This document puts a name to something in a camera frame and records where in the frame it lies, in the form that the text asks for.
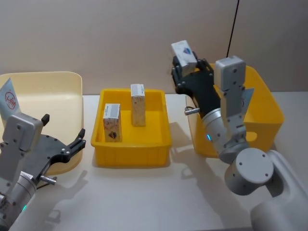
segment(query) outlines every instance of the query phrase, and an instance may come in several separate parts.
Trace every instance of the small box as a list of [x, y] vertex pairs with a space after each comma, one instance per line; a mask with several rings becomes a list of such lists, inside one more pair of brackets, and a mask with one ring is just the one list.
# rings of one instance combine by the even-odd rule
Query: small box
[[145, 95], [143, 84], [131, 84], [131, 121], [133, 126], [145, 126]]
[[106, 142], [122, 142], [120, 104], [106, 103], [104, 116], [104, 133]]
[[182, 67], [183, 77], [194, 72], [197, 60], [186, 40], [172, 43], [171, 47]]

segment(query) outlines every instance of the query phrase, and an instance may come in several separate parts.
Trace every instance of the logo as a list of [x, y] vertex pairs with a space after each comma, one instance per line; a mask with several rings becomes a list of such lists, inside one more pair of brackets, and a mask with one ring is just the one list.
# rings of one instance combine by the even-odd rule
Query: logo
[[6, 105], [8, 105], [8, 107], [13, 110], [16, 106], [16, 99], [15, 96], [11, 93], [11, 92], [7, 92], [5, 93], [5, 101], [6, 101]]
[[191, 50], [188, 49], [188, 48], [184, 48], [183, 52], [184, 52], [185, 54], [191, 54]]
[[112, 139], [115, 139], [116, 138], [116, 133], [114, 131], [110, 132], [108, 134], [109, 137], [111, 137]]

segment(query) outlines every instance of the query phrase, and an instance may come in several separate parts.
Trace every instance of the white table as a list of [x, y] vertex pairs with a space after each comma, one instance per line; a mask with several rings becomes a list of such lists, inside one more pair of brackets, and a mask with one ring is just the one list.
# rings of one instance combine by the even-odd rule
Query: white table
[[[308, 92], [274, 96], [285, 115], [276, 148], [308, 185]], [[264, 187], [249, 196], [231, 193], [223, 179], [227, 165], [201, 158], [193, 150], [183, 113], [185, 97], [166, 99], [171, 165], [105, 169], [94, 166], [90, 144], [99, 96], [84, 96], [87, 145], [81, 163], [60, 175], [57, 185], [39, 189], [11, 231], [250, 231], [250, 209], [270, 199], [270, 194]]]

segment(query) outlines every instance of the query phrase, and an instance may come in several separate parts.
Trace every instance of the cylindrical joint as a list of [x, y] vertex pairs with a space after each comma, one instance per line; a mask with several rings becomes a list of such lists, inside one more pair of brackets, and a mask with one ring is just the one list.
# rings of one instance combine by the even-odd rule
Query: cylindrical joint
[[225, 172], [228, 188], [237, 195], [249, 195], [268, 182], [274, 166], [267, 154], [257, 148], [242, 150]]
[[200, 108], [194, 108], [194, 109], [188, 109], [188, 108], [185, 108], [185, 115], [188, 116], [188, 115], [191, 115], [191, 114], [195, 114], [195, 113], [199, 113], [200, 112]]
[[221, 161], [231, 164], [237, 154], [248, 147], [246, 137], [230, 141], [228, 131], [220, 114], [220, 108], [208, 113], [203, 117], [202, 121]]
[[35, 184], [28, 177], [19, 176], [13, 191], [0, 208], [0, 231], [8, 230], [26, 207], [36, 191]]
[[52, 184], [52, 185], [55, 185], [56, 184], [56, 180], [54, 180], [54, 179], [52, 179], [52, 178], [49, 178], [49, 177], [45, 177], [45, 176], [40, 176], [40, 178], [39, 178], [40, 180], [42, 180], [42, 181], [44, 181], [44, 182], [46, 182], [46, 183], [48, 183], [48, 184]]

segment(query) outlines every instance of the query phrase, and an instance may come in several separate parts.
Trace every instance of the yellow plastic bin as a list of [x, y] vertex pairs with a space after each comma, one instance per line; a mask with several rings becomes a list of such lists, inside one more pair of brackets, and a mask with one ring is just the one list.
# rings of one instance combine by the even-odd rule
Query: yellow plastic bin
[[[246, 138], [250, 147], [267, 151], [284, 121], [282, 111], [258, 72], [250, 66], [246, 66], [244, 85], [246, 88], [255, 89], [244, 119]], [[186, 104], [194, 106], [189, 97], [186, 97]], [[207, 132], [199, 114], [189, 115], [188, 121], [195, 151], [204, 157], [217, 158], [212, 143], [206, 139]]]
[[[121, 104], [122, 142], [105, 142], [106, 103]], [[132, 126], [130, 89], [101, 91], [91, 139], [97, 166], [164, 167], [169, 163], [171, 136], [163, 91], [145, 90], [145, 116], [145, 127]]]

